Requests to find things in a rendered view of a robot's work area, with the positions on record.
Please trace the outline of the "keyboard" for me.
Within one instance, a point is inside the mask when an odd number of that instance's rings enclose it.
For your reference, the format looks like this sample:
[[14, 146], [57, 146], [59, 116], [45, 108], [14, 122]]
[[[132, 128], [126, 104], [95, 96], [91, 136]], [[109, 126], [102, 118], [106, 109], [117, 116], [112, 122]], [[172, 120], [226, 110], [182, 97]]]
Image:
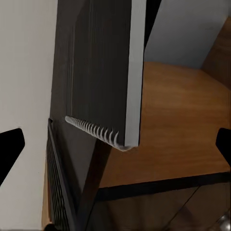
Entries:
[[80, 231], [51, 123], [48, 118], [47, 166], [55, 231]]

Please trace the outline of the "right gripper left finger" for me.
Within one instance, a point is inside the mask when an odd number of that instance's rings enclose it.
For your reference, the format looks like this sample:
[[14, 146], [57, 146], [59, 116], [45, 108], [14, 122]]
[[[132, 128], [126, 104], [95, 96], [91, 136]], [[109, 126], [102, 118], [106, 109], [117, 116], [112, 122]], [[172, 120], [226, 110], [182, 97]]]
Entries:
[[0, 186], [24, 147], [25, 139], [21, 128], [0, 133]]

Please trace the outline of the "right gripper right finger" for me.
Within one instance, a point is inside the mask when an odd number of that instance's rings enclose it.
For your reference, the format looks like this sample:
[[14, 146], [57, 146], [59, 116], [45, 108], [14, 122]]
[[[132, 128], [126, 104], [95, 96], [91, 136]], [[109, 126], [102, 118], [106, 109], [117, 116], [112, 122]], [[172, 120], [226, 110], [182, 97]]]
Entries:
[[231, 130], [220, 128], [218, 131], [216, 146], [222, 153], [226, 161], [231, 167]]

